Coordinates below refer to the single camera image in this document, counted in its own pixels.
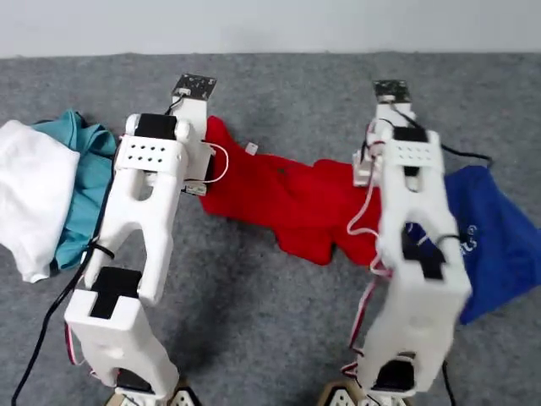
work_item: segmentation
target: teal cloth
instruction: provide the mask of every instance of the teal cloth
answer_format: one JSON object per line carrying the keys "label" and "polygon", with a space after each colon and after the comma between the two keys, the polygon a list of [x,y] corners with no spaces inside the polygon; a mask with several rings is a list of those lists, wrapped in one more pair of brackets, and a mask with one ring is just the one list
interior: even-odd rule
{"label": "teal cloth", "polygon": [[55,252],[58,269],[76,266],[94,232],[117,148],[114,135],[100,124],[87,126],[74,110],[58,120],[32,126],[80,154],[74,193]]}

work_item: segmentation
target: blue bag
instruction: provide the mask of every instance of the blue bag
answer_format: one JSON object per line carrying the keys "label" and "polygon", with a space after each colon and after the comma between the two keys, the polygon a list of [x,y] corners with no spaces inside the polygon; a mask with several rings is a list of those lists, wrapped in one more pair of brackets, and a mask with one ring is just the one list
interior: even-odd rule
{"label": "blue bag", "polygon": [[[541,283],[541,232],[498,190],[486,167],[445,176],[445,188],[472,284],[460,317],[467,324]],[[419,241],[424,231],[415,225],[408,234]],[[427,241],[421,249],[434,246]]]}

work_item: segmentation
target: clothing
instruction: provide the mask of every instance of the clothing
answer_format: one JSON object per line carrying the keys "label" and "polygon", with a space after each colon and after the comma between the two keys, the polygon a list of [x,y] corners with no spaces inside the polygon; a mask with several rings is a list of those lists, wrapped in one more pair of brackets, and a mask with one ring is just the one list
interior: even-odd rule
{"label": "clothing", "polygon": [[71,205],[54,255],[58,268],[67,269],[79,263],[94,232],[117,143],[110,131],[100,124],[87,126],[74,110],[33,127],[80,154]]}
{"label": "clothing", "polygon": [[[372,261],[374,236],[346,231],[366,198],[365,188],[352,187],[351,165],[321,160],[311,167],[279,156],[251,156],[215,117],[208,120],[206,140],[229,154],[226,175],[200,200],[208,213],[271,228],[282,250],[316,264],[331,262],[333,244],[359,265]],[[224,166],[225,157],[216,154],[213,177]],[[376,229],[379,218],[380,205],[370,205],[357,226]]]}
{"label": "clothing", "polygon": [[[229,169],[200,199],[205,211],[271,228],[282,250],[316,264],[331,261],[333,244],[359,265],[374,258],[373,235],[346,232],[366,198],[365,188],[352,186],[351,164],[324,159],[311,167],[278,156],[251,156],[218,118],[209,118],[206,140],[226,148]],[[224,165],[224,156],[216,154],[213,177]],[[541,238],[486,168],[465,167],[447,175],[445,186],[451,213],[466,239],[461,247],[473,294],[461,321],[468,323],[541,283]],[[375,189],[355,228],[377,230],[379,219]],[[412,236],[422,237],[416,228]],[[434,246],[427,241],[422,248]]]}
{"label": "clothing", "polygon": [[0,128],[0,244],[26,282],[49,277],[79,153],[12,120]]}

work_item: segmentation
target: red cloth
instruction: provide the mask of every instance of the red cloth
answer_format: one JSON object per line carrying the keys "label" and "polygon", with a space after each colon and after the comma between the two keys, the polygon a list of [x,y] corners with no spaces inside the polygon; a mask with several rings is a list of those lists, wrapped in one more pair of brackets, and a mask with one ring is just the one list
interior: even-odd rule
{"label": "red cloth", "polygon": [[[280,156],[251,156],[216,117],[208,120],[206,140],[223,146],[229,154],[226,175],[200,198],[206,212],[271,228],[282,250],[316,264],[331,261],[333,243],[359,265],[368,265],[374,258],[374,235],[352,236],[346,231],[367,191],[352,186],[351,164],[323,159],[311,167]],[[224,154],[218,151],[213,178],[224,167]],[[372,199],[354,228],[377,229],[377,189]]]}

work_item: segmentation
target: gray carpet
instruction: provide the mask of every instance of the gray carpet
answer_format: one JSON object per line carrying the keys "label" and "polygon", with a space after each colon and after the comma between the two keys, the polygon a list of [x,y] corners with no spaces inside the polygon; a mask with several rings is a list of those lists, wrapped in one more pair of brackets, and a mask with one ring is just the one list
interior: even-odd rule
{"label": "gray carpet", "polygon": [[[492,155],[498,185],[541,226],[541,55],[122,55],[0,61],[0,123],[68,107],[122,131],[132,112],[162,112],[182,72],[218,78],[210,113],[241,143],[311,163],[349,161],[374,113],[372,79],[409,82],[420,120],[448,145]],[[447,167],[467,163],[448,157]],[[314,405],[352,359],[347,336],[366,272],[336,252],[321,267],[288,256],[273,234],[208,217],[184,195],[166,292],[150,323],[206,405]],[[134,236],[118,264],[140,268]],[[0,398],[21,377],[41,318],[71,278],[22,283],[0,249]],[[541,397],[541,294],[534,290],[460,327],[450,375],[460,405]],[[369,311],[381,303],[379,292]],[[20,404],[101,405],[110,390],[68,364],[55,315]],[[447,405],[439,378],[417,405]]]}

